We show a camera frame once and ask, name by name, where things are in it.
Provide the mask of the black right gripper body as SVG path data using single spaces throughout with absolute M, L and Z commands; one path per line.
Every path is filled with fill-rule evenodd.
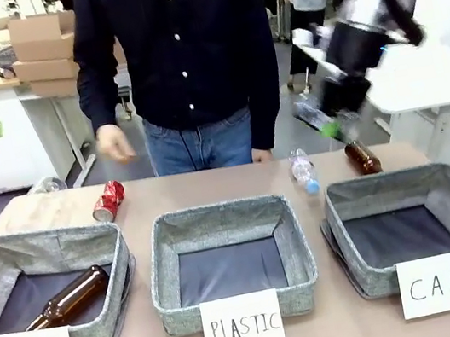
M 339 114 L 358 114 L 371 85 L 371 81 L 360 75 L 322 78 L 314 86 L 319 110 L 333 119 Z

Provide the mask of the person's left hand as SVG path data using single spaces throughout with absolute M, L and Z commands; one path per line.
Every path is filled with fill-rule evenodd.
M 266 162 L 270 162 L 274 157 L 273 157 L 273 152 L 271 152 L 271 150 L 262 150 L 262 149 L 252 149 L 251 151 L 251 158 L 252 158 L 252 163 L 256 164 L 256 163 L 266 163 Z

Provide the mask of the person's right hand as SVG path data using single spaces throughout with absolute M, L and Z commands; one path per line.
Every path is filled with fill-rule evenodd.
M 136 157 L 136 151 L 119 126 L 103 125 L 95 135 L 97 150 L 107 158 L 126 164 Z

